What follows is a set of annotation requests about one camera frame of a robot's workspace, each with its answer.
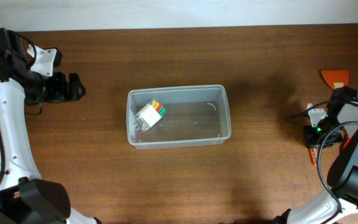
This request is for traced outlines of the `orange socket rail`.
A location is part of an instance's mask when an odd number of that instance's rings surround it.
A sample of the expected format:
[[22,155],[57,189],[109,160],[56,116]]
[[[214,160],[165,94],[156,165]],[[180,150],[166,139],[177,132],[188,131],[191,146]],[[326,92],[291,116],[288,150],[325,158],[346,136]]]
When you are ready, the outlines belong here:
[[308,149],[311,163],[314,167],[317,166],[317,156],[318,156],[318,148],[309,148]]

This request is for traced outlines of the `red scraper with wooden handle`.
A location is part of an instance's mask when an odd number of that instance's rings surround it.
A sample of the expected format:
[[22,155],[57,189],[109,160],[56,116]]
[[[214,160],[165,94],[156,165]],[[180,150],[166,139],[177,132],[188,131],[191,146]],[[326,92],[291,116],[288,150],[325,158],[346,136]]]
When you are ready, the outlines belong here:
[[349,85],[348,70],[320,70],[322,79],[332,89],[341,88]]

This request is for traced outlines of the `clear case of coloured bits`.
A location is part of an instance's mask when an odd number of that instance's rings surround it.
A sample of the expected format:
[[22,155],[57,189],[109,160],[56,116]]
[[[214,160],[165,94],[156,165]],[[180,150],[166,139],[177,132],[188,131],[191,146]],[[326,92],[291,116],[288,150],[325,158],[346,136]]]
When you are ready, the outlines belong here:
[[166,112],[163,103],[158,99],[152,99],[135,115],[135,130],[146,133],[165,116]]

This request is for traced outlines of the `clear plastic container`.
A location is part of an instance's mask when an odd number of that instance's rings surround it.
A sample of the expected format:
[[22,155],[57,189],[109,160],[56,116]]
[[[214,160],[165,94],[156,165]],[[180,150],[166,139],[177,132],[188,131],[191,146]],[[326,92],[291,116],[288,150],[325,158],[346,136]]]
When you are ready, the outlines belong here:
[[[165,116],[146,133],[135,130],[135,115],[152,99]],[[222,144],[231,137],[231,116],[222,85],[175,86],[132,90],[127,97],[127,138],[136,149]]]

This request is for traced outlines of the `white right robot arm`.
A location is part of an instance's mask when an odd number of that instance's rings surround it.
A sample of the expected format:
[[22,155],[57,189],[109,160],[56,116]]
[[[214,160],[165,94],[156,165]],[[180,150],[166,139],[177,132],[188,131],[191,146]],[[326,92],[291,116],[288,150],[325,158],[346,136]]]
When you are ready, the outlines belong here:
[[337,223],[358,213],[358,98],[342,86],[322,104],[308,104],[298,115],[309,118],[303,128],[306,145],[324,189],[304,205],[288,209],[274,223]]

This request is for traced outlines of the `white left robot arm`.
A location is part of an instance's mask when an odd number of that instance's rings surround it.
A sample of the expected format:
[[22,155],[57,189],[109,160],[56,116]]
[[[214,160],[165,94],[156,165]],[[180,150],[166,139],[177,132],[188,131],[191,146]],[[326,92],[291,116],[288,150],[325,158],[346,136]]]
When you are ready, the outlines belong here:
[[0,28],[0,223],[97,223],[77,212],[62,184],[43,180],[32,155],[26,106],[80,100],[78,74],[56,72],[62,53]]

